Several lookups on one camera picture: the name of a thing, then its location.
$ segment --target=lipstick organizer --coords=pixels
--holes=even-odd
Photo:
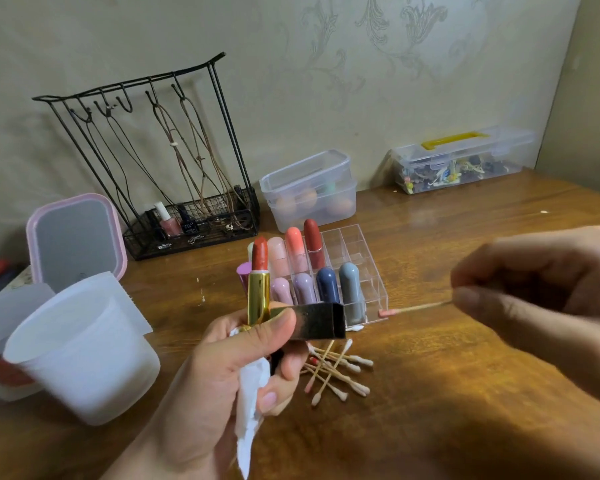
[[[324,252],[324,260],[328,267],[336,272],[338,279],[338,293],[340,302],[344,305],[345,319],[347,327],[353,325],[367,324],[379,321],[377,317],[378,310],[386,310],[389,300],[384,288],[384,283],[376,268],[376,263],[371,257],[371,252],[362,230],[359,225],[341,227],[334,230],[323,231],[322,236],[322,251]],[[315,281],[315,275],[320,269],[312,268],[312,259],[310,253],[306,250],[306,242],[304,243],[304,256],[292,256],[287,248],[287,259],[279,259],[271,263],[271,277],[285,278],[289,282],[289,289],[294,304],[300,304],[296,297],[294,288],[294,278],[299,273],[307,273],[311,276],[315,295],[319,296],[318,286]],[[364,297],[364,302],[359,303],[344,303],[342,301],[342,288],[340,286],[340,275],[338,271],[340,266],[346,262],[352,262],[360,271],[360,288]],[[276,270],[288,269],[289,274],[280,276]],[[360,305],[366,308],[366,315],[360,319]]]

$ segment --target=hook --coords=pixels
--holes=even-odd
[[[82,106],[82,109],[85,110],[85,112],[87,113],[87,117],[86,118],[81,117],[80,114],[75,112],[74,108],[70,108],[69,112],[72,113],[76,118],[81,120],[83,123],[89,124],[90,122],[93,121],[93,115],[91,114],[91,110],[87,106],[84,105],[84,103],[82,102],[82,99],[80,99],[78,97],[76,97],[76,99],[78,99],[78,102]]]
[[[127,90],[125,89],[125,85],[124,84],[120,84],[120,87],[122,88],[122,92],[124,92],[125,97],[127,98],[127,102],[129,103],[129,109],[127,109],[125,107],[125,105],[122,103],[122,99],[120,99],[120,96],[116,96],[116,99],[118,100],[118,104],[120,104],[120,106],[122,107],[122,109],[124,109],[126,112],[133,112],[134,105],[131,104],[131,99],[129,99],[129,95],[127,94]]]
[[[155,102],[153,102],[153,99],[151,99],[151,94],[149,94],[149,91],[145,91],[144,94],[146,94],[146,96],[149,98],[149,102],[151,102],[153,107],[158,107],[160,106],[160,103],[158,103],[158,95],[155,93],[155,88],[153,87],[151,79],[149,79],[149,85],[151,85],[151,91],[153,93],[153,97],[155,98]]]
[[[96,104],[96,107],[98,108],[98,111],[101,113],[101,115],[103,115],[105,118],[110,118],[111,117],[111,106],[109,105],[109,101],[107,101],[107,98],[104,95],[102,88],[100,89],[100,95],[102,96],[102,100],[104,101],[104,107],[105,107],[106,111],[103,111],[100,109],[100,105],[98,104],[97,101],[94,101],[93,103]]]
[[[172,84],[171,87],[173,88],[174,91],[176,91],[176,94],[180,98],[180,101],[186,100],[187,97],[184,95],[184,91],[182,90],[182,86],[180,85],[180,81],[176,77],[176,74],[173,74],[173,79],[176,81],[176,84],[178,85],[178,88],[176,89],[175,84]]]

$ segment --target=black metal rack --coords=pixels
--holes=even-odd
[[[209,59],[207,62],[197,66],[173,72],[165,72],[147,77],[126,80],[123,82],[117,82],[115,84],[108,84],[106,86],[90,89],[72,96],[45,95],[33,98],[34,101],[45,102],[51,107],[51,110],[53,110],[56,118],[60,121],[60,124],[62,124],[62,127],[69,135],[69,138],[71,138],[71,141],[78,149],[78,152],[82,156],[83,160],[87,163],[98,183],[102,186],[104,192],[116,207],[120,218],[122,218],[127,226],[126,231],[123,233],[125,246],[129,254],[131,254],[131,256],[133,256],[136,260],[186,251],[193,248],[201,248],[204,246],[219,244],[221,242],[245,239],[258,233],[260,206],[253,190],[253,186],[251,185],[247,169],[244,165],[244,160],[240,151],[240,145],[238,144],[238,139],[235,135],[231,116],[229,115],[229,110],[226,106],[226,101],[224,100],[224,94],[220,85],[220,80],[218,79],[216,72],[216,62],[222,59],[225,55],[226,54],[222,52]],[[99,96],[102,99],[103,107],[101,107],[97,101],[94,101],[94,104],[97,110],[104,117],[109,118],[111,117],[112,109],[117,106],[122,108],[122,110],[126,111],[127,113],[132,113],[134,111],[134,106],[129,98],[127,90],[137,86],[146,86],[147,90],[145,90],[145,94],[147,95],[149,101],[154,104],[155,110],[155,102],[157,102],[158,99],[155,92],[154,83],[170,80],[172,82],[171,87],[173,88],[174,92],[180,98],[180,101],[183,101],[185,98],[185,92],[180,85],[178,78],[180,76],[204,69],[207,69],[209,78],[211,79],[211,83],[216,94],[216,99],[224,119],[224,124],[231,140],[233,152],[240,168],[240,174],[242,176],[244,186],[235,185],[232,194],[220,193],[211,197],[205,197],[203,202],[204,207],[210,211],[210,216],[204,215],[204,213],[200,212],[201,199],[184,202],[172,202],[170,205],[166,205],[170,215],[176,218],[180,217],[178,207],[186,209],[188,215],[195,221],[198,231],[193,234],[165,239],[165,236],[163,233],[161,233],[160,228],[156,228],[155,226],[155,222],[157,221],[157,214],[155,213],[155,210],[150,209],[145,212],[138,212],[128,198],[128,182],[126,182],[126,174],[125,184],[127,187],[127,195],[125,195],[120,182],[116,181],[115,177],[113,176],[109,167],[109,163],[107,163],[104,158],[104,154],[100,151],[100,148],[96,144],[94,138],[91,136],[88,125],[93,124],[93,112],[87,105],[85,105],[85,103],[83,103],[82,99],[91,96]],[[109,93],[117,93],[115,94],[117,104],[109,104],[109,101],[106,97],[106,94]],[[78,112],[76,112],[76,108],[78,107],[84,113],[86,113],[86,116],[81,116],[78,114]],[[61,112],[66,112],[65,117],[66,115],[69,115],[80,135],[86,140],[91,153],[93,153],[93,156],[95,157],[95,160],[100,164],[99,166],[97,164],[94,165],[95,162],[88,157],[87,152],[85,152],[85,150],[81,147]],[[102,135],[100,135],[100,137],[102,138],[108,151],[111,152],[113,158],[115,158],[116,163],[120,166],[120,169],[122,169],[120,161],[113,155],[109,145],[104,140],[104,137]],[[144,168],[143,171],[157,187],[157,184],[147,169]],[[105,181],[111,181],[114,191],[112,191],[112,189],[105,184]],[[116,199],[113,198],[113,194],[116,195],[118,199],[117,202]],[[229,198],[232,199],[232,205],[228,205],[227,199]],[[127,215],[123,208],[122,201],[124,201],[126,207],[130,209],[131,214],[133,214],[133,218]]]

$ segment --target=white plastic cup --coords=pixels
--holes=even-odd
[[[151,345],[97,290],[33,313],[10,336],[3,357],[92,426],[128,410],[160,371]]]

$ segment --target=wooden table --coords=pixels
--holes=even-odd
[[[262,234],[277,234],[271,215],[263,220]],[[600,224],[600,194],[531,171],[415,196],[387,187],[359,193],[355,217],[325,228],[353,223],[390,306],[418,305],[448,298],[449,270],[484,241]],[[155,330],[156,384],[100,428],[45,394],[0,403],[0,480],[101,474],[208,323],[245,306],[235,268],[246,245],[131,262],[122,283]],[[256,437],[252,479],[600,478],[600,403],[452,306],[394,317],[353,338],[352,351],[376,363],[360,375],[371,395],[343,404],[328,393],[312,409],[299,391]]]

